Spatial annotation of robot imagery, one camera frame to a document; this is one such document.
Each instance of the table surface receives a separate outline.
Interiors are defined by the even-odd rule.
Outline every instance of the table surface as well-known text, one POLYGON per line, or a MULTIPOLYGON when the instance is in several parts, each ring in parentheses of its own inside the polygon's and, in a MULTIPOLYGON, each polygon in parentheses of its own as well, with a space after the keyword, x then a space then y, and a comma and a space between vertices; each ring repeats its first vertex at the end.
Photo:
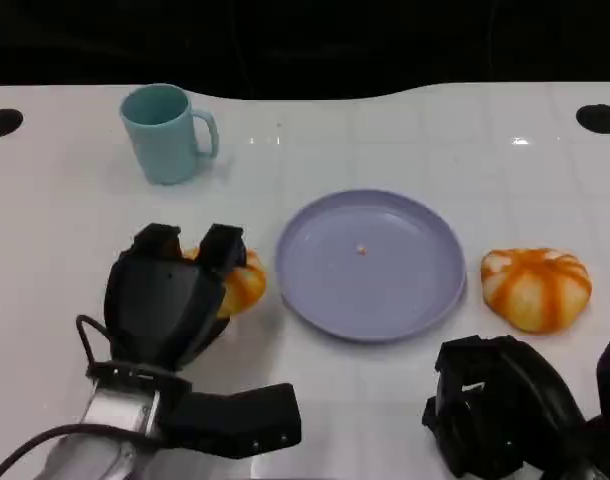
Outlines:
MULTIPOLYGON (((595 366, 610 338, 610 136, 582 129, 575 112, 610 104, 610 84, 440 85, 319 102, 193 95, 217 119, 221 154, 174 187, 148 184, 137 166, 117 113, 130 90, 0 87, 0 108, 25 116, 0 138, 0 461, 83 412, 90 384, 74 318, 101 318, 109 269, 143 226, 179 225, 189 247, 212 222, 242 225, 272 270, 277 237, 298 208, 358 187, 400 192, 444 216, 465 252, 464 303, 419 338, 353 345, 295 318, 272 274, 262 302, 184 375, 213 392, 292 382, 303 442, 241 461, 162 455, 180 466, 176 478, 449 479, 420 417, 440 344, 471 334, 528 341, 583 412, 599 412, 595 366), (537 246, 574 251, 594 281, 589 307, 559 335, 521 335, 481 299, 478 266, 489 249, 537 246)), ((102 339, 94 346, 107 352, 102 339)), ((31 478, 45 453, 6 478, 31 478)))

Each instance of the mug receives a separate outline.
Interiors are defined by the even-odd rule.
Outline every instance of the mug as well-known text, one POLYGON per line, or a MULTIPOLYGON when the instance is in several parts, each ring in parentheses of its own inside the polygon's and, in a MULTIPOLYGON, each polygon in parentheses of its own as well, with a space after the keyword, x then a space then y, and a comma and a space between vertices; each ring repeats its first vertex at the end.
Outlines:
POLYGON ((179 87, 154 84, 130 93, 120 107, 121 118, 132 141, 145 177, 151 183, 171 185, 191 177, 200 158, 193 117, 207 123, 212 151, 218 154, 218 130, 211 113, 193 110, 192 103, 179 87))

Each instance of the pumpkin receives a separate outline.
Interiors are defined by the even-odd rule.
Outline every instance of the pumpkin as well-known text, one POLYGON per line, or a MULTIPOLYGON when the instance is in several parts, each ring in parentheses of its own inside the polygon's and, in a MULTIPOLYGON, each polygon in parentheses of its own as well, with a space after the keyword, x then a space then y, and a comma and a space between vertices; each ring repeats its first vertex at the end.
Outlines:
MULTIPOLYGON (((189 260, 198 257, 198 247, 183 253, 189 260)), ((225 279, 225 298, 218 318, 229 318, 252 307, 265 293, 265 271, 253 250, 247 250, 247 265, 236 267, 225 279)))
POLYGON ((567 328, 592 294, 578 258, 551 248, 493 250, 481 262, 481 282, 485 303, 529 333, 567 328))

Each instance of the plate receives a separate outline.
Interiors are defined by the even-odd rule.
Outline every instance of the plate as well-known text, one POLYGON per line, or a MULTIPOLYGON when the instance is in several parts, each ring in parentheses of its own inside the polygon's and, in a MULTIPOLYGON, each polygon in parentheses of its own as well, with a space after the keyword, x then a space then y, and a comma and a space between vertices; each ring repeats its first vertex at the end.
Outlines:
POLYGON ((449 225, 426 206, 378 190, 323 197, 278 242, 281 294, 303 319, 338 337, 385 342, 444 319, 465 287, 449 225))

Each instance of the black cable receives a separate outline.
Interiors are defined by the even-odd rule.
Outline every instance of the black cable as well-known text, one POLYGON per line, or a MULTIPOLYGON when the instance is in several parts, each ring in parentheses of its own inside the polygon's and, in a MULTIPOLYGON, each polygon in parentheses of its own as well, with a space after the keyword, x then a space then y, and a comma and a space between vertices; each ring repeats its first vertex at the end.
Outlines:
POLYGON ((43 433, 39 433, 14 450, 14 452, 0 464, 0 478, 18 462, 18 460, 41 443, 51 440, 52 438, 71 435, 73 433, 103 435, 117 440, 131 442, 142 447, 165 448, 165 443, 160 439, 147 437, 142 433, 130 432, 129 430, 123 430, 122 428, 110 427, 109 425, 98 425, 93 423, 61 425, 60 427, 51 428, 43 433))
POLYGON ((238 42, 238 32, 236 29, 236 12, 234 11, 234 1, 235 0, 227 0, 227 13, 229 14, 229 27, 230 34, 232 36, 232 43, 234 44, 234 52, 236 54, 236 61, 238 62, 238 69, 243 77, 243 80, 247 84, 247 88, 249 89, 250 100, 254 100, 254 85, 249 78, 249 74, 247 72, 247 65, 245 63, 245 58, 243 57, 243 52, 241 51, 240 44, 238 42))
POLYGON ((85 349, 85 355, 87 356, 87 362, 90 365, 95 364, 96 359, 94 358, 94 352, 92 351, 92 346, 89 343, 89 339, 87 338, 87 333, 85 333, 85 327, 83 326, 83 324, 89 325, 98 333, 103 335, 107 339, 111 347, 121 350, 121 353, 125 354, 126 358, 129 358, 129 355, 127 354, 127 349, 123 345, 121 345, 115 338, 112 338, 112 336, 107 331, 107 328, 105 328, 100 322, 94 320, 91 317, 88 317, 87 315, 79 315, 78 317, 76 317, 76 330, 78 330, 78 335, 79 337, 81 337, 81 342, 83 343, 83 348, 85 349))

